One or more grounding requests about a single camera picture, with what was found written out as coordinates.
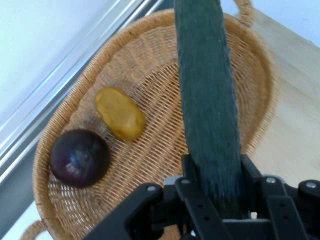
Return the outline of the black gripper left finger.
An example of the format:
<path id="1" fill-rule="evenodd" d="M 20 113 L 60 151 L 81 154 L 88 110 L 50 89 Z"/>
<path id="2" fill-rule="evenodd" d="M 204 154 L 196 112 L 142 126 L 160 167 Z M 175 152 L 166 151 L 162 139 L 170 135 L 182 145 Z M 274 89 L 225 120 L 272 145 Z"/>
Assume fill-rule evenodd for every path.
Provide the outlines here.
<path id="1" fill-rule="evenodd" d="M 182 240 L 230 240 L 232 236 L 197 184 L 191 155 L 181 158 L 183 174 L 161 187 L 143 183 L 85 237 L 86 240 L 158 240 L 177 226 Z"/>

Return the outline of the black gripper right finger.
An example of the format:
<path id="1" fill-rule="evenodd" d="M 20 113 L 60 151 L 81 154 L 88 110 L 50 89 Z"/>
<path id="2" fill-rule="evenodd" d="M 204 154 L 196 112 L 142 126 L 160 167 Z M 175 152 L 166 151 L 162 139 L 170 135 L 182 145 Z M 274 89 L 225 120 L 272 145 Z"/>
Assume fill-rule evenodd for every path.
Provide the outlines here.
<path id="1" fill-rule="evenodd" d="M 246 155 L 240 156 L 248 209 L 267 219 L 275 240 L 320 238 L 320 182 L 288 185 L 281 177 L 263 175 Z"/>

